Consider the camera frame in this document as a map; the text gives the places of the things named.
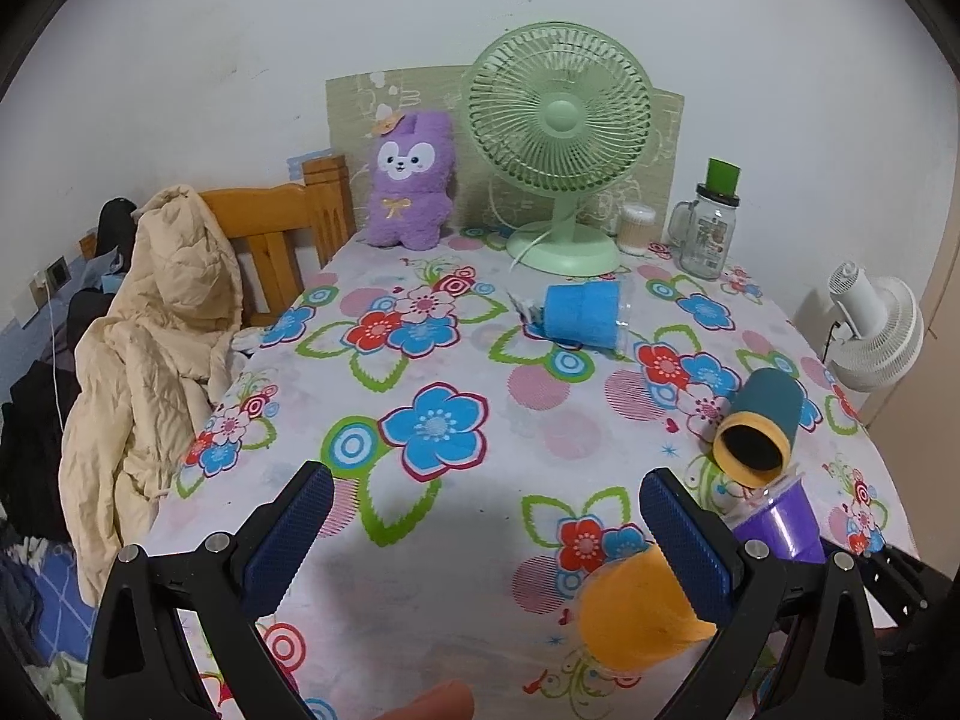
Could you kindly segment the fingertip at bottom edge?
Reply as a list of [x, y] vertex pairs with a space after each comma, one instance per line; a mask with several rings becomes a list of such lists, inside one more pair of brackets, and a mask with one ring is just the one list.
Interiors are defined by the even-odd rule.
[[449, 681], [423, 692], [406, 706], [389, 710], [377, 720], [472, 720], [475, 699], [467, 684]]

